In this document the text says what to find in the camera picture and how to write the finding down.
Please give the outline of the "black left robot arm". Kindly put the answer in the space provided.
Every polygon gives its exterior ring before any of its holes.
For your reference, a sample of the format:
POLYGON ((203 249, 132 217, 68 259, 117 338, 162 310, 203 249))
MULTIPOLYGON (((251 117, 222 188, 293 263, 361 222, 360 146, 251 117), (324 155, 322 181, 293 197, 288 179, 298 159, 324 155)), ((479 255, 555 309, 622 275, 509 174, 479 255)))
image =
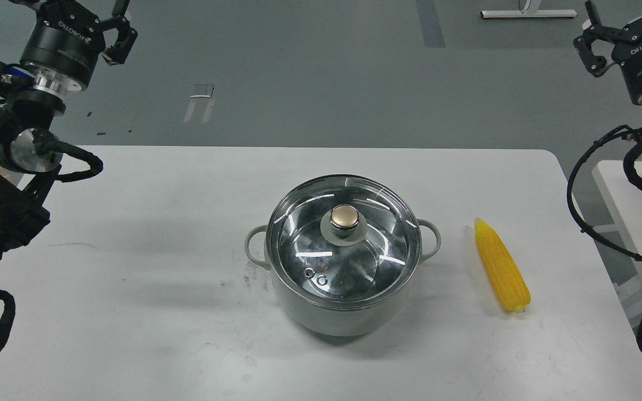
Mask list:
POLYGON ((36 24, 18 63, 0 61, 0 260, 50 223, 56 181, 92 178, 104 163, 50 130, 69 93, 86 90, 99 58, 122 65, 138 37, 117 1, 102 19, 77 1, 23 1, 36 24))

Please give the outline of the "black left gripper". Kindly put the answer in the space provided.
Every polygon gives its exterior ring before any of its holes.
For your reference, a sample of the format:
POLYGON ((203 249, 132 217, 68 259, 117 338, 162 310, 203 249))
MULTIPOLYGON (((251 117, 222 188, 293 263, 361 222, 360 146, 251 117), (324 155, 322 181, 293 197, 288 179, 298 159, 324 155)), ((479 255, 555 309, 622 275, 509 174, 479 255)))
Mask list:
POLYGON ((34 3, 36 23, 20 64, 56 72, 71 80, 74 90, 86 90, 100 53, 109 66, 125 64, 138 37, 127 16, 129 5, 130 1, 115 1, 110 18, 101 21, 77 1, 34 3), (117 31, 117 38, 104 50, 101 32, 110 30, 117 31))

